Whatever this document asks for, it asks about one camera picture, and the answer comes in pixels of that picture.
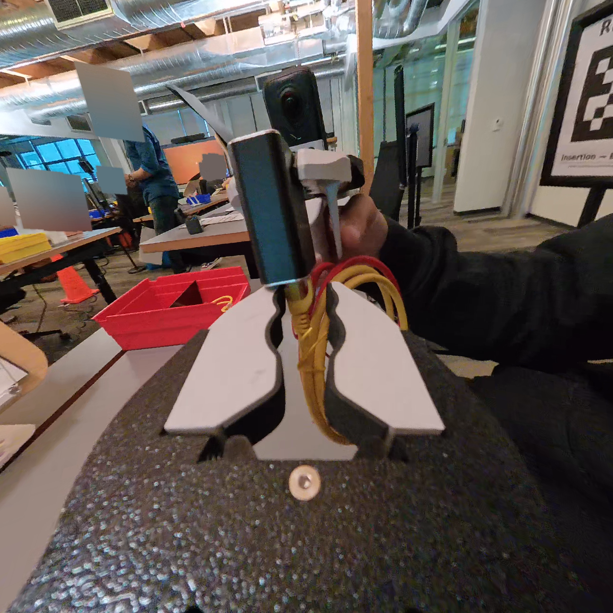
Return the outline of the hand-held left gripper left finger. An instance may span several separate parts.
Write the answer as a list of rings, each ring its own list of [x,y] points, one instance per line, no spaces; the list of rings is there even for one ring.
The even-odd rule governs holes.
[[[252,445],[285,414],[279,288],[262,287],[222,314],[208,329],[165,421],[170,435],[245,436]]]

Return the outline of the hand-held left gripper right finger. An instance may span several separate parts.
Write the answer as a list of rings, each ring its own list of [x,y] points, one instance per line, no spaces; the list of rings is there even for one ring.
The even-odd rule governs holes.
[[[358,448],[440,435],[445,425],[400,330],[379,307],[338,281],[326,288],[329,319],[325,416]]]

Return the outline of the black port adapter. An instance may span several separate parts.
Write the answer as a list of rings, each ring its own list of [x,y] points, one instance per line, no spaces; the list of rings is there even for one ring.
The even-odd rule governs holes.
[[[306,278],[316,256],[294,153],[273,129],[237,137],[227,150],[261,282]]]

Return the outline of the person's right forearm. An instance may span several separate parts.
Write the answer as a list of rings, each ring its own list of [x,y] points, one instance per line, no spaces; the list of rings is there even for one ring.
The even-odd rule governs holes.
[[[531,251],[459,251],[444,227],[387,219],[379,259],[395,275],[412,331],[451,354],[542,370],[571,362],[567,232]]]

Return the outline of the person's right hand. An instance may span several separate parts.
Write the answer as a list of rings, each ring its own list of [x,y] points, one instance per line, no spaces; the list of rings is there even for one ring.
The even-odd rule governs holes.
[[[333,227],[327,206],[314,227],[315,262],[339,263],[353,257],[379,259],[387,238],[387,220],[369,195],[355,194],[340,211],[341,256],[334,254]]]

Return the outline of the grey wood-edged desk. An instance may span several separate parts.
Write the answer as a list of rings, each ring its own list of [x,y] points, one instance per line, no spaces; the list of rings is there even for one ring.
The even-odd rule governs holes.
[[[243,220],[230,215],[205,218],[202,234],[182,225],[143,245],[148,254],[205,249],[213,256],[245,257],[250,279],[279,285],[306,278],[316,262],[302,194],[285,197],[251,193]]]

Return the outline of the computer monitor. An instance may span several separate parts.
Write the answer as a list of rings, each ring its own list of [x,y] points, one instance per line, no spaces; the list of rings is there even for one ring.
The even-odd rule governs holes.
[[[187,184],[196,174],[207,181],[222,181],[227,177],[226,156],[216,139],[164,147],[164,154],[179,185]]]

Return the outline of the black office chair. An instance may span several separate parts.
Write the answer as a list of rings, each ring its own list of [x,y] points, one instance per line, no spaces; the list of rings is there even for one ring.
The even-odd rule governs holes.
[[[379,146],[370,196],[384,216],[399,222],[405,189],[400,171],[400,147],[397,141],[383,141]]]

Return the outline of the black tripod stand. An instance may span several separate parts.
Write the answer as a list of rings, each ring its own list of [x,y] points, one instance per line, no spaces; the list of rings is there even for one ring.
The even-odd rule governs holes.
[[[394,111],[396,144],[398,149],[398,176],[400,187],[408,189],[408,222],[413,229],[420,224],[420,192],[422,170],[417,166],[418,125],[407,128],[405,113],[404,72],[401,64],[394,68]]]

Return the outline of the black bin divider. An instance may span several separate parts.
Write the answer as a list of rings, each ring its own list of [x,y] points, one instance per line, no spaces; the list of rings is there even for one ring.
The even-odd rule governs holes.
[[[169,308],[189,307],[201,305],[204,301],[202,294],[197,284],[193,281],[186,289],[172,302]]]

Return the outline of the red plastic bin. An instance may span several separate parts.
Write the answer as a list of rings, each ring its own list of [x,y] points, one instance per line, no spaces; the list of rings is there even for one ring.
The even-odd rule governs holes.
[[[169,308],[197,281],[201,305]],[[196,271],[142,280],[94,317],[124,351],[178,346],[207,330],[250,293],[240,267]]]

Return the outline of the black framed screen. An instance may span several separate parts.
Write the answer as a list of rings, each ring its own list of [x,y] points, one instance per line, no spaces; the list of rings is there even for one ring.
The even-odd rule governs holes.
[[[435,103],[409,111],[405,115],[406,128],[417,129],[416,168],[431,167],[433,161]]]

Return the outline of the wood-top office desk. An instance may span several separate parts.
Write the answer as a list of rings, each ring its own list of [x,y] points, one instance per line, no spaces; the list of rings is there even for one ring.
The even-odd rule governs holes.
[[[65,242],[52,246],[45,251],[30,254],[25,257],[1,265],[1,312],[16,304],[16,298],[21,299],[18,291],[26,286],[39,283],[53,273],[57,273],[75,264],[83,264],[89,277],[94,282],[106,304],[111,304],[117,297],[113,289],[101,272],[95,261],[95,257],[102,256],[105,250],[103,239],[121,232],[120,227],[108,229],[98,229],[96,231],[84,232],[81,235],[70,238]],[[62,258],[37,267],[32,272],[22,272],[29,265],[51,259],[53,256],[61,255]]]

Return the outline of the person's black sweatshirt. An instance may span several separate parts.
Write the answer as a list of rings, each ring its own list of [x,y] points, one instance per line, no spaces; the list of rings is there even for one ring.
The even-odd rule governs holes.
[[[612,216],[569,233],[571,362],[495,362],[476,387],[538,478],[594,609],[612,612]]]

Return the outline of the orange traffic cone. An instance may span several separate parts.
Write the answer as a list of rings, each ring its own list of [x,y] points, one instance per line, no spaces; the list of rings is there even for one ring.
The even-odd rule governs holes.
[[[55,274],[64,291],[64,297],[60,299],[63,307],[81,304],[100,294],[99,289],[87,285],[74,265],[58,269]]]

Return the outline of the printed instruction sheet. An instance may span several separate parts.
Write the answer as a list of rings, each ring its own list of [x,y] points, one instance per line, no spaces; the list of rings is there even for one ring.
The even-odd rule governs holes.
[[[41,349],[1,322],[1,412],[38,387],[48,368]]]

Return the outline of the yellow storage bin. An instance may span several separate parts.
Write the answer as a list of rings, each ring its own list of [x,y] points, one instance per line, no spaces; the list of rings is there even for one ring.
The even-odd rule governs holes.
[[[1,238],[1,265],[10,264],[51,249],[44,232]]]

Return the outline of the white stand base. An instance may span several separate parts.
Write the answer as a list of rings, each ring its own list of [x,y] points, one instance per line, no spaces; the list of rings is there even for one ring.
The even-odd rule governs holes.
[[[1,469],[33,437],[35,430],[34,424],[1,425]]]

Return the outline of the wooden post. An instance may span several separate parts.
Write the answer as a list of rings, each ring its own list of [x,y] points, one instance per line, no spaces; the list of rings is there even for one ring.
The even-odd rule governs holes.
[[[369,195],[375,171],[372,1],[356,1],[357,101],[359,156],[364,163],[364,195]]]

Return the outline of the silver air duct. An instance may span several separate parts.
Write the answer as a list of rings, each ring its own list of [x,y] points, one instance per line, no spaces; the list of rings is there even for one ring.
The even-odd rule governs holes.
[[[307,60],[336,53],[355,33],[355,2],[325,1],[322,12],[331,27],[311,27],[298,33],[264,37],[264,28],[245,29],[140,57],[94,65],[130,75],[138,101],[166,95],[171,88],[218,85],[271,73]],[[1,89],[1,112],[25,111],[34,123],[91,111],[77,71],[60,73],[29,84]]]

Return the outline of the black framed wall sign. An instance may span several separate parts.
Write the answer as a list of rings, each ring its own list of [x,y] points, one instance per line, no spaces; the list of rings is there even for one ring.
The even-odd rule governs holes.
[[[612,189],[612,1],[571,23],[540,185],[588,189],[577,227]]]

